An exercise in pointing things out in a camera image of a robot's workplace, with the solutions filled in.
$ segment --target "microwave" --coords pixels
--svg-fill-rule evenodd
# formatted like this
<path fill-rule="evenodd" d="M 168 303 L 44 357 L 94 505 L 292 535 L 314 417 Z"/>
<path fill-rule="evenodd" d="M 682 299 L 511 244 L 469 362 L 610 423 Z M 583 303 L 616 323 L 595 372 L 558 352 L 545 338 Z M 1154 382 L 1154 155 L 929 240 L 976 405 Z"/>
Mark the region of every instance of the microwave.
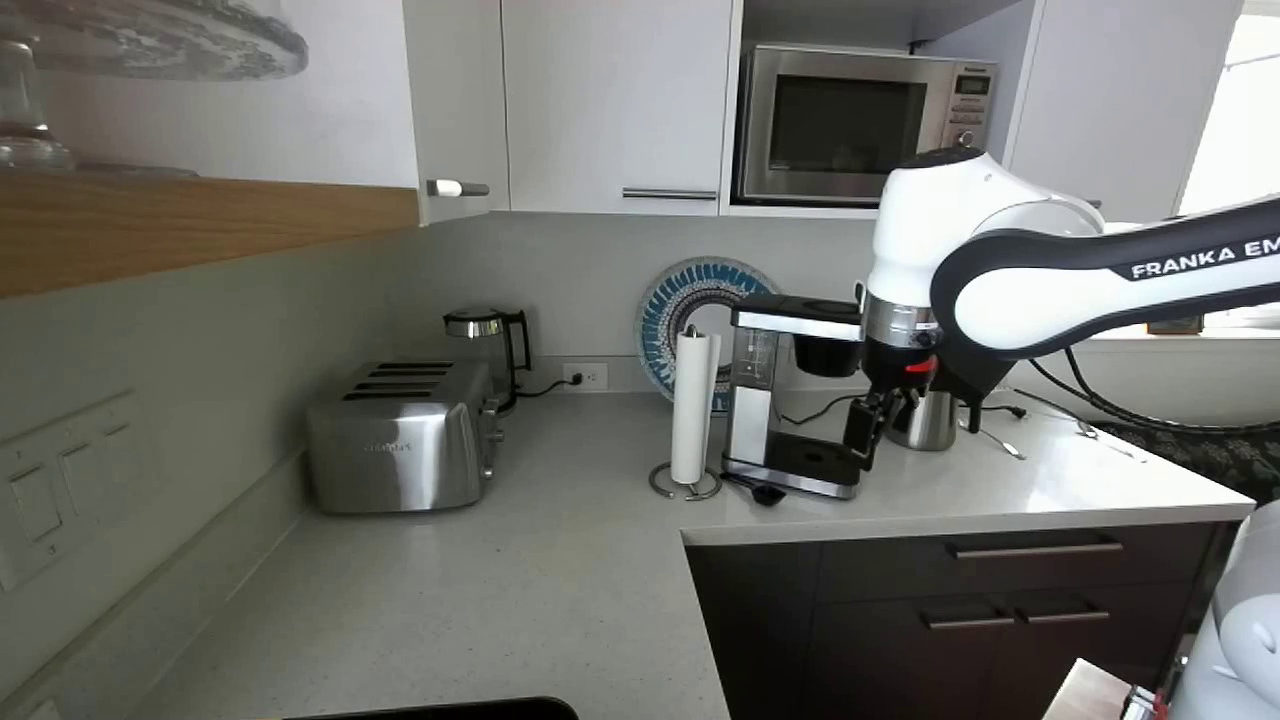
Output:
<path fill-rule="evenodd" d="M 746 80 L 738 198 L 872 209 L 905 158 L 984 148 L 995 69 L 757 43 Z"/>

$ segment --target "electric kettle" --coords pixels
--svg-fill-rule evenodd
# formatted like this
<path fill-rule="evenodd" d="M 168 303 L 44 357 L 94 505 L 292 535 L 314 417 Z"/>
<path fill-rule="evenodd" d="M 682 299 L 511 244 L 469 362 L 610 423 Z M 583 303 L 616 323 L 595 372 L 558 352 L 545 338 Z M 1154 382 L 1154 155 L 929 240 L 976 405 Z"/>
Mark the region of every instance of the electric kettle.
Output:
<path fill-rule="evenodd" d="M 445 310 L 445 332 L 458 361 L 487 362 L 487 408 L 518 408 L 518 372 L 532 368 L 527 314 L 522 309 L 458 309 Z"/>

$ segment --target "white cabinet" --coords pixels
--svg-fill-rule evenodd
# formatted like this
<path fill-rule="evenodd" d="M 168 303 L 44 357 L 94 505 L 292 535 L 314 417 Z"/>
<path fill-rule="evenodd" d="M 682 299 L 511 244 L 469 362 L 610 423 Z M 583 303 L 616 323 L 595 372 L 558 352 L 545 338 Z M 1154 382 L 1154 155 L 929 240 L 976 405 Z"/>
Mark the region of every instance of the white cabinet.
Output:
<path fill-rule="evenodd" d="M 507 209 L 502 0 L 406 0 L 424 225 Z"/>
<path fill-rule="evenodd" d="M 1109 218 L 1181 209 L 1240 0 L 1019 0 L 931 43 L 999 58 L 991 155 Z"/>
<path fill-rule="evenodd" d="M 416 185 L 399 0 L 276 2 L 264 15 L 297 37 L 300 58 L 239 76 L 220 65 L 253 65 L 255 43 L 276 46 L 269 37 L 238 37 L 205 2 L 112 6 L 32 13 L 49 37 L 41 80 L 51 131 L 83 165 L 282 185 Z M 192 69 L 158 73 L 158 55 L 192 55 Z"/>
<path fill-rule="evenodd" d="M 715 215 L 731 0 L 507 0 L 511 213 Z"/>

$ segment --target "toaster slot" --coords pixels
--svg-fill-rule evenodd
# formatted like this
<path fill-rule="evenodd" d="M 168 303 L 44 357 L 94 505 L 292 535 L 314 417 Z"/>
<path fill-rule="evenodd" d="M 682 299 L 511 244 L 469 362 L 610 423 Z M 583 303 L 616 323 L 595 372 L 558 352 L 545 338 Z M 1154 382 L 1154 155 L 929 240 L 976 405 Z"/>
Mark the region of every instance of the toaster slot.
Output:
<path fill-rule="evenodd" d="M 438 387 L 351 387 L 345 401 L 432 401 Z"/>
<path fill-rule="evenodd" d="M 378 362 L 370 374 L 447 374 L 453 362 Z"/>
<path fill-rule="evenodd" d="M 406 374 L 406 379 L 366 379 L 351 393 L 438 393 L 438 387 L 441 382 L 432 382 L 432 379 Z"/>

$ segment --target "drawer handle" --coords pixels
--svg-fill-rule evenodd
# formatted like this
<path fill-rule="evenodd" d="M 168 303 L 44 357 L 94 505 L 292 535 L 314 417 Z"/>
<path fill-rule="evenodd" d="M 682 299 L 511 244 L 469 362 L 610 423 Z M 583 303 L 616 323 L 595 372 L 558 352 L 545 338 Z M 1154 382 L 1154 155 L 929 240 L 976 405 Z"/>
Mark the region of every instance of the drawer handle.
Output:
<path fill-rule="evenodd" d="M 925 628 L 931 633 L 970 633 L 970 628 L 1013 628 L 1018 614 L 925 614 Z"/>
<path fill-rule="evenodd" d="M 1079 610 L 1025 610 L 1025 623 L 1109 623 L 1111 610 L 1079 607 Z"/>
<path fill-rule="evenodd" d="M 961 564 L 984 564 L 984 561 L 1037 561 L 1037 557 L 1116 557 L 1124 543 L 1097 538 L 1097 543 L 1027 543 L 1027 546 L 953 546 Z"/>

